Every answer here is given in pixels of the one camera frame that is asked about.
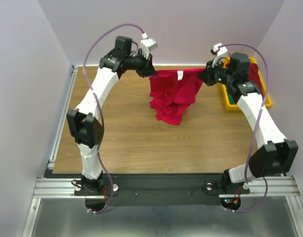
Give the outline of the pink t shirt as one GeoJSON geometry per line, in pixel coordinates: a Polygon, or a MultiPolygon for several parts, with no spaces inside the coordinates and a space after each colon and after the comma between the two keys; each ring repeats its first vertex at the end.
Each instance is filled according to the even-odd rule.
{"type": "Polygon", "coordinates": [[[203,68],[184,70],[158,70],[149,78],[151,109],[156,111],[156,120],[170,125],[180,125],[187,108],[195,103],[203,81],[198,74],[203,68]]]}

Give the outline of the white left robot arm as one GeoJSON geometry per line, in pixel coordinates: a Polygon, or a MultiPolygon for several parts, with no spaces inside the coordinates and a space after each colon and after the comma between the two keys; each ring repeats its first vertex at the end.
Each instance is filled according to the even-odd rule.
{"type": "Polygon", "coordinates": [[[152,64],[151,51],[157,48],[154,39],[142,34],[137,52],[131,50],[133,40],[118,36],[114,48],[100,59],[93,83],[75,109],[67,112],[67,122],[71,136],[75,139],[82,159],[80,183],[73,182],[75,188],[98,195],[104,190],[102,166],[98,152],[104,136],[101,106],[109,92],[127,70],[134,70],[142,77],[156,74],[152,64]]]}

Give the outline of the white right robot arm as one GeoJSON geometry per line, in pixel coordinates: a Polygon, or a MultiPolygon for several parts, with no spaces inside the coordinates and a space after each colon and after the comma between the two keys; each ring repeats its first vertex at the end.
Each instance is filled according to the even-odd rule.
{"type": "Polygon", "coordinates": [[[198,78],[208,86],[220,83],[227,87],[253,131],[252,143],[258,146],[255,153],[248,152],[245,164],[224,171],[220,181],[222,190],[231,193],[238,188],[238,184],[289,172],[298,145],[279,130],[263,103],[265,95],[256,82],[249,80],[249,57],[236,52],[224,64],[225,52],[216,51],[212,54],[214,59],[207,62],[198,78]]]}

